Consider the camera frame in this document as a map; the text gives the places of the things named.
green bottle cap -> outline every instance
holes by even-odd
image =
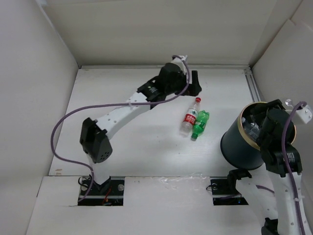
[[[198,138],[198,135],[197,135],[196,133],[194,133],[194,134],[191,135],[191,138],[192,138],[193,140],[196,140],[196,139]]]

red wire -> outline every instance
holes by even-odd
[[[106,194],[106,196],[104,197],[104,199],[103,199],[103,201],[102,201],[102,205],[106,202],[107,197],[108,197],[109,193],[111,192],[111,190],[112,190],[112,188],[110,187],[109,190],[108,190],[108,192],[107,192],[107,194]]]

green plastic bottle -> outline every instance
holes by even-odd
[[[207,121],[210,118],[210,114],[205,110],[199,112],[194,127],[192,128],[191,139],[195,141],[198,136],[204,131]]]

red label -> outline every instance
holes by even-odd
[[[196,117],[191,114],[186,114],[184,121],[189,122],[193,125],[195,124]]]

green label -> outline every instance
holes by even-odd
[[[195,125],[198,125],[199,127],[204,129],[206,124],[203,121],[196,121]]]

